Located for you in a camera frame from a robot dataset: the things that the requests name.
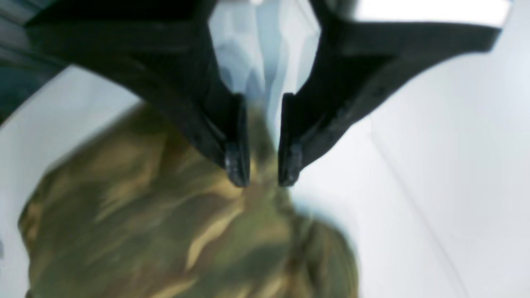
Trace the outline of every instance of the white surface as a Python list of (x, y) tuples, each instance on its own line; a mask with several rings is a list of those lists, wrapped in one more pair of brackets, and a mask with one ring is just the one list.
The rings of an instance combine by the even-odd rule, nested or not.
[[(235, 40), (233, 48), (251, 57), (227, 59), (226, 66), (242, 64), (237, 69), (263, 78), (263, 94), (277, 101), (269, 102), (271, 119), (280, 93), (296, 91), (310, 69), (319, 30), (307, 7), (267, 0), (253, 11), (242, 8), (247, 25), (216, 12), (224, 17), (219, 26), (234, 29), (227, 38), (214, 36), (216, 52)], [(267, 9), (280, 13), (280, 38), (249, 25)], [(530, 2), (517, 2), (492, 54), (420, 75), (302, 172), (293, 195), (348, 232), (362, 297), (530, 297), (528, 16)], [(256, 30), (257, 39), (250, 36)], [(271, 57), (267, 40), (285, 51)], [(223, 55), (230, 57), (228, 50)], [(246, 75), (231, 76), (232, 87), (242, 88)], [(27, 288), (16, 220), (45, 169), (135, 102), (71, 68), (0, 129), (1, 298), (23, 298)]]
[(502, 27), (510, 0), (326, 0), (357, 22), (447, 22)]

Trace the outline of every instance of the camouflage clothing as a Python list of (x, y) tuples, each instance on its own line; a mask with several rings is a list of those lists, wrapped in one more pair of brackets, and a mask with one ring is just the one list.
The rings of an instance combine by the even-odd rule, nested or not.
[(295, 214), (256, 115), (245, 189), (146, 106), (76, 150), (19, 221), (32, 296), (357, 297), (344, 238)]

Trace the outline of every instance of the camouflage cap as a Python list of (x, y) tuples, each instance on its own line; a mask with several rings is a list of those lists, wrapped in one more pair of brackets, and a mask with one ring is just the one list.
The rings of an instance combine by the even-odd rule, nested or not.
[(75, 150), (19, 220), (29, 295), (357, 297), (346, 241), (293, 210), (258, 115), (245, 189), (144, 105)]

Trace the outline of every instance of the camouflage fabric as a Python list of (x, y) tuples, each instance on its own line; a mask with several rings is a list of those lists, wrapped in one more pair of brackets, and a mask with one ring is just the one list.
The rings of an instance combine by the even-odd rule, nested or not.
[(295, 213), (256, 115), (245, 189), (146, 106), (78, 148), (21, 215), (28, 296), (356, 298), (348, 245)]

